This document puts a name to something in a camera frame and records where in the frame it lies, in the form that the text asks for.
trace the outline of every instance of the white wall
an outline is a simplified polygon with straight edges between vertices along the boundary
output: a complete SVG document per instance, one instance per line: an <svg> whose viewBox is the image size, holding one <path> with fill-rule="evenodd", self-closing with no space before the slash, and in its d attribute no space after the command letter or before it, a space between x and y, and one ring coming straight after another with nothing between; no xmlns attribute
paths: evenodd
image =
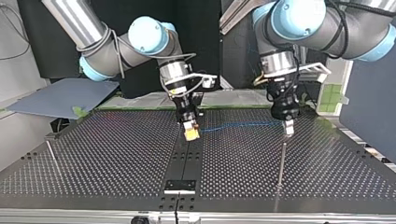
<svg viewBox="0 0 396 224"><path fill-rule="evenodd" d="M15 9L16 0L0 0ZM18 25L18 20L7 14ZM18 37L0 13L0 59L13 56L26 49L26 43ZM20 58L0 61L0 109L11 105L18 99L47 86L47 81L40 78L32 51ZM20 156L43 142L47 133L51 132L49 122L52 119L0 112L0 170L9 166Z"/></svg>

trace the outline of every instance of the blue joint cap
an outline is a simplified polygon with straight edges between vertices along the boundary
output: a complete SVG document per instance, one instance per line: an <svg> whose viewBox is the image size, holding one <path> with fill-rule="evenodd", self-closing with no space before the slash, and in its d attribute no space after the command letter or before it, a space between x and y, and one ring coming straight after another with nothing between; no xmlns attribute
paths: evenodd
<svg viewBox="0 0 396 224"><path fill-rule="evenodd" d="M253 12L253 27L256 26L256 23L266 16L268 12L271 10L271 7L274 5L275 2L267 3L262 7L258 7L256 10Z"/></svg>
<svg viewBox="0 0 396 224"><path fill-rule="evenodd" d="M169 42L165 27L170 27L170 25L168 23L163 25L151 17L139 17L129 28L129 41L132 47L143 55L158 54L166 48Z"/></svg>
<svg viewBox="0 0 396 224"><path fill-rule="evenodd" d="M390 50L393 48L396 39L396 28L393 25L389 25L388 34L385 38L373 49L368 51L367 53L361 55L358 58L352 60L361 60L365 62L375 62L385 57Z"/></svg>
<svg viewBox="0 0 396 224"><path fill-rule="evenodd" d="M108 80L112 77L108 77L106 75L103 75L96 70L94 70L87 62L85 57L79 58L79 66L82 67L82 70L84 71L84 74L91 80L93 81L105 81Z"/></svg>
<svg viewBox="0 0 396 224"><path fill-rule="evenodd" d="M274 31L287 40L311 36L326 17L324 0L281 0L271 17Z"/></svg>

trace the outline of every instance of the yellow object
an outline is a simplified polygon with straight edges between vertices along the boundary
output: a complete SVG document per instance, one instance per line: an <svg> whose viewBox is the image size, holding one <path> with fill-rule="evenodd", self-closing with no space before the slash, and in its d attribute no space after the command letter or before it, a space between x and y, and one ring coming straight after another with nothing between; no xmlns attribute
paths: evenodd
<svg viewBox="0 0 396 224"><path fill-rule="evenodd" d="M188 142L200 138L199 132L196 129L188 129L188 130L186 130L186 132L184 132L184 136L186 137L186 140Z"/></svg>

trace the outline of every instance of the metal pin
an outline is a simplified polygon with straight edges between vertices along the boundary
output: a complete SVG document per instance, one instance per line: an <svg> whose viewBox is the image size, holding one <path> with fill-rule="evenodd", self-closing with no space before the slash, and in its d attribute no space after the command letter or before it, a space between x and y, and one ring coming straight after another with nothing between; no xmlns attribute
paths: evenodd
<svg viewBox="0 0 396 224"><path fill-rule="evenodd" d="M286 146L287 145L288 145L287 143L283 143L283 146L282 146L282 155L280 158L280 168L279 168L279 179L277 182L277 186L279 188L282 188L282 178L283 178L283 170L285 168L285 157L286 157Z"/></svg>
<svg viewBox="0 0 396 224"><path fill-rule="evenodd" d="M50 141L46 141L46 144L47 144L47 147L49 148L49 152L50 152L52 159L55 161L56 169L58 170L59 174L61 174L61 168L59 167L58 160L55 157L55 153L53 153L53 149L50 144Z"/></svg>
<svg viewBox="0 0 396 224"><path fill-rule="evenodd" d="M56 161L56 157L55 154L53 153L52 146L50 145L50 141L46 141L46 143L47 143L47 147L49 147L49 152L51 157Z"/></svg>

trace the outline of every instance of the cable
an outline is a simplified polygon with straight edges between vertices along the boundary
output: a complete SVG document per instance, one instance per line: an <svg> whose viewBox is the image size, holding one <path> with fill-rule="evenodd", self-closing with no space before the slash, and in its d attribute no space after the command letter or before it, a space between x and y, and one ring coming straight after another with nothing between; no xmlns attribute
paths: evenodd
<svg viewBox="0 0 396 224"><path fill-rule="evenodd" d="M119 41L124 44L127 48L136 51L129 43L125 42L125 40L119 38ZM180 55L172 55L172 56L149 56L149 55L145 55L146 57L149 57L151 59L180 59L180 58L186 58L184 61L188 61L191 58L197 56L196 53L187 53L187 54L180 54Z"/></svg>
<svg viewBox="0 0 396 224"><path fill-rule="evenodd" d="M190 89L189 91L186 91L186 92L184 92L184 93L182 93L182 94L173 94L172 92L170 92L170 91L166 88L166 85L165 85L165 83L163 82L163 78L162 78L162 77L160 77L160 82L161 82L161 86L163 87L163 89L164 89L169 95L171 95L171 96L173 96L173 97L181 98L181 97L184 97L184 96L186 96L186 95L192 93L193 91L197 90L198 88L200 88L201 85L204 83L204 79L202 78L201 81L200 81L196 86L194 86L192 89Z"/></svg>
<svg viewBox="0 0 396 224"><path fill-rule="evenodd" d="M9 16L6 14L6 12L3 10L3 8L8 9L9 11L11 11L11 12L17 17L17 19L18 19L18 21L19 21L19 23L20 23L21 29L22 29L22 34L21 34L21 32L17 29L17 27L14 25L14 23L13 23L12 20L9 18ZM0 58L0 61L5 61L5 60L11 60L11 59L19 58L19 57L21 57L22 55L26 54L26 53L29 51L29 49L30 49L29 39L28 39L28 37L27 37L26 30L25 30L25 28L24 28L22 18L21 18L21 16L18 14L18 12L17 12L14 8L12 8L12 7L10 7L10 6L6 5L6 4L0 4L0 12L6 17L7 21L9 22L9 25L10 25L10 26L9 26L9 25L8 25L8 26L9 26L12 30L14 30L14 32L15 32L23 41L25 41L25 42L28 44L28 45L27 45L27 48L26 48L22 53L19 53L19 54L14 55L14 56L9 56L9 57L5 57L5 58Z"/></svg>
<svg viewBox="0 0 396 224"><path fill-rule="evenodd" d="M177 213L177 209L178 209L178 200L180 198L180 193L177 195L177 202L176 202L176 206L175 206L175 224L178 224L178 213Z"/></svg>
<svg viewBox="0 0 396 224"><path fill-rule="evenodd" d="M358 3L351 3L351 2L334 2L336 5L340 5L340 6L346 6L346 7L353 7L356 9L360 9L363 11L367 11L367 12L371 12L377 15L381 15L381 16L386 16L386 17L391 17L394 18L396 17L396 12L390 12L390 11L386 11L384 9L381 8L377 8L377 7L369 7L366 5L362 5L362 4L358 4Z"/></svg>
<svg viewBox="0 0 396 224"><path fill-rule="evenodd" d="M254 127L254 126L276 126L280 125L281 122L271 122L271 121L251 121L251 122L238 122L238 123L228 123L216 128L202 129L202 133L213 133L216 131L221 131L226 128L243 128L243 127Z"/></svg>
<svg viewBox="0 0 396 224"><path fill-rule="evenodd" d="M343 26L343 28L344 28L344 35L345 35L344 46L343 46L343 49L341 50L341 52L339 53L339 55L338 55L338 56L332 56L332 55L326 53L326 55L327 55L329 58L331 58L331 59L339 59L339 58L342 58L342 57L344 56L344 54L347 52L347 47L348 47L348 45L349 45L349 28L348 28L348 25L347 25L347 16L346 16L346 14L340 9L340 7L337 6L337 5L334 3L333 0L326 0L326 3L327 3L328 5L331 5L331 7L334 8L334 9L337 11L338 15L340 16L341 24L342 24L342 26ZM340 35L341 35L341 32L337 32L337 33L334 35L334 38L333 38L333 39L335 39L335 40L338 39Z"/></svg>

